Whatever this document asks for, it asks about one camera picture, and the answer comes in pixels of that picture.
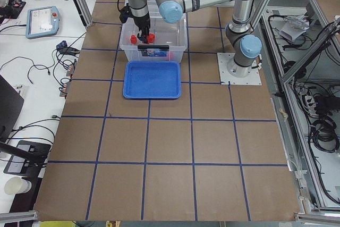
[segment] white mounting plate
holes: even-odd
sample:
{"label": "white mounting plate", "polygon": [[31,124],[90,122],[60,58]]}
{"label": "white mounting plate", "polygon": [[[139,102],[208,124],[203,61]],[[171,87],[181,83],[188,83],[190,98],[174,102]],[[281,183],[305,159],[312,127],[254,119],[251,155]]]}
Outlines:
{"label": "white mounting plate", "polygon": [[234,53],[217,53],[219,77],[222,85],[262,85],[258,69],[252,69],[245,78],[231,75],[227,70],[228,61],[234,57]]}

